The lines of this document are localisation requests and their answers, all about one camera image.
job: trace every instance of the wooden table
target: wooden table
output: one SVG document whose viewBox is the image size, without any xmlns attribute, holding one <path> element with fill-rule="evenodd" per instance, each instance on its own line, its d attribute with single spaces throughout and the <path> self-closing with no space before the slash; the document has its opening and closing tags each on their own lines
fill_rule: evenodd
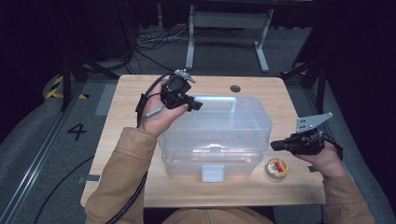
<svg viewBox="0 0 396 224">
<path fill-rule="evenodd" d="M 136 126 L 135 107 L 140 93 L 158 76 L 129 76 L 120 78 L 102 136 L 92 163 L 90 175 L 100 175 L 119 140 L 122 128 Z M 282 81 L 277 77 L 194 77 L 188 95 L 248 95 L 262 102 L 273 122 L 270 141 L 284 139 L 295 133 L 297 114 Z M 240 92 L 231 92 L 238 85 Z M 290 168 L 281 179 L 271 178 L 264 169 L 273 157 L 283 159 Z M 156 149 L 148 170 L 145 192 L 146 207 L 199 207 L 239 205 L 288 205 L 324 203 L 322 175 L 310 173 L 310 164 L 294 158 L 289 152 L 265 151 L 262 163 L 251 175 L 225 176 L 220 183 L 204 183 L 200 176 L 168 175 Z M 86 183 L 81 197 L 84 206 L 98 183 Z"/>
</svg>

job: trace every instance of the box latch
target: box latch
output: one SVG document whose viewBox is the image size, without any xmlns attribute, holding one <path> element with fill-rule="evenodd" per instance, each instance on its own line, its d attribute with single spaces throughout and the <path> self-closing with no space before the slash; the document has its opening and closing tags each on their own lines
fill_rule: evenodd
<svg viewBox="0 0 396 224">
<path fill-rule="evenodd" d="M 205 165 L 202 167 L 203 182 L 223 182 L 224 166 L 223 165 Z"/>
</svg>

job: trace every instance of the transparent plastic box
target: transparent plastic box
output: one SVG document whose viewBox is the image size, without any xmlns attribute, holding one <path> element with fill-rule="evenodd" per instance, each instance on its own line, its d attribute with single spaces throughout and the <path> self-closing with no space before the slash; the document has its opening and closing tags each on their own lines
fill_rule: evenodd
<svg viewBox="0 0 396 224">
<path fill-rule="evenodd" d="M 248 175 L 269 147 L 272 122 L 259 99 L 196 96 L 202 102 L 176 119 L 159 137 L 169 175 L 201 175 L 205 182 Z"/>
</svg>

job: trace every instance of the brown sleeve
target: brown sleeve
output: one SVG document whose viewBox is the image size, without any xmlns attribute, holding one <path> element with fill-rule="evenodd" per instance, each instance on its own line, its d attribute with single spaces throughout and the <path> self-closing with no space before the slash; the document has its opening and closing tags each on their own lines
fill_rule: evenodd
<svg viewBox="0 0 396 224">
<path fill-rule="evenodd" d="M 348 175 L 323 180 L 330 223 L 375 223 L 366 201 Z"/>
<path fill-rule="evenodd" d="M 99 187 L 86 203 L 86 223 L 106 223 L 128 202 L 149 169 L 157 137 L 136 128 L 123 129 Z M 142 190 L 120 223 L 143 223 L 143 199 Z"/>
</svg>

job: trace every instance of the hand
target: hand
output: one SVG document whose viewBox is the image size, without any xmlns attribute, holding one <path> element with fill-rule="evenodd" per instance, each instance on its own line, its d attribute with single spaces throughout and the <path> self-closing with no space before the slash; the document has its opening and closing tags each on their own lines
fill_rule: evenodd
<svg viewBox="0 0 396 224">
<path fill-rule="evenodd" d="M 161 92 L 162 86 L 166 83 L 166 81 L 167 80 L 164 79 L 158 83 L 148 94 L 148 96 Z M 160 135 L 171 126 L 175 119 L 183 115 L 189 106 L 181 105 L 170 110 L 163 105 L 163 102 L 161 101 L 161 95 L 156 94 L 148 98 L 145 108 L 143 109 L 143 117 L 146 116 L 148 112 L 157 108 L 162 108 L 162 110 L 150 118 L 143 119 L 138 128 Z"/>
<path fill-rule="evenodd" d="M 341 163 L 337 154 L 337 149 L 329 142 L 324 142 L 325 147 L 318 155 L 294 155 L 295 157 L 308 161 L 319 172 L 327 177 L 335 177 L 340 175 L 347 175 L 344 164 Z"/>
</svg>

